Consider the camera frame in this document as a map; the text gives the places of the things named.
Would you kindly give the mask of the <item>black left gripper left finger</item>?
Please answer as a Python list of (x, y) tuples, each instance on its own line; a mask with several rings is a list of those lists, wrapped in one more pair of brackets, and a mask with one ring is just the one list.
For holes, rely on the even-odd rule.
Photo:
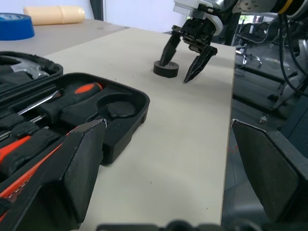
[(84, 221), (107, 123), (77, 126), (0, 185), (3, 231), (71, 231)]

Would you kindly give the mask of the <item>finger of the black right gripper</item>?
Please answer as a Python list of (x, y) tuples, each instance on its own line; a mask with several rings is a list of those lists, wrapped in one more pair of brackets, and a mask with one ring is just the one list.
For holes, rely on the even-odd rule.
[(193, 80), (204, 69), (211, 57), (215, 56), (217, 52), (217, 48), (206, 45), (205, 49), (192, 62), (183, 83), (188, 83)]
[(166, 46), (164, 47), (161, 59), (160, 66), (166, 66), (174, 56), (176, 48), (180, 42), (180, 34), (172, 34)]

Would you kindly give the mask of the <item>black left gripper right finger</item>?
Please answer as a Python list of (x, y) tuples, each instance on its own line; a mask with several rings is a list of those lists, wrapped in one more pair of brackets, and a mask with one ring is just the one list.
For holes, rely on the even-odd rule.
[(308, 159), (265, 125), (231, 122), (248, 180), (267, 216), (276, 222), (308, 220)]

